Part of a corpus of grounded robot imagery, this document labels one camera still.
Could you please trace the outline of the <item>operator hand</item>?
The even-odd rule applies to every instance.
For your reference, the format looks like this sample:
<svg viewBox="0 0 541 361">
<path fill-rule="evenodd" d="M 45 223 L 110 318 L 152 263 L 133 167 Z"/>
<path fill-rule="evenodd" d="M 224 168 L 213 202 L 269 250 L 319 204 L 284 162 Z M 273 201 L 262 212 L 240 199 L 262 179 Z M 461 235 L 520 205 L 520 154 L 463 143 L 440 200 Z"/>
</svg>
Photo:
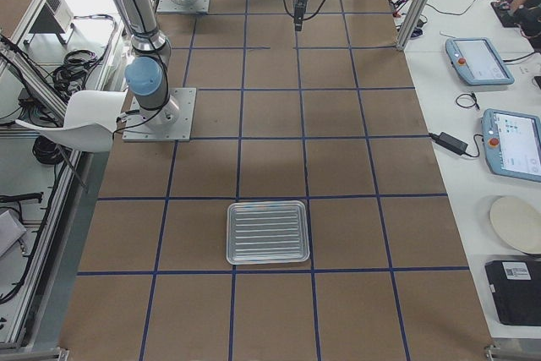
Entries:
<svg viewBox="0 0 541 361">
<path fill-rule="evenodd" d="M 510 13 L 514 14 L 519 8 L 522 8 L 522 7 L 523 7 L 523 3 L 512 2 L 510 4 Z"/>
</svg>

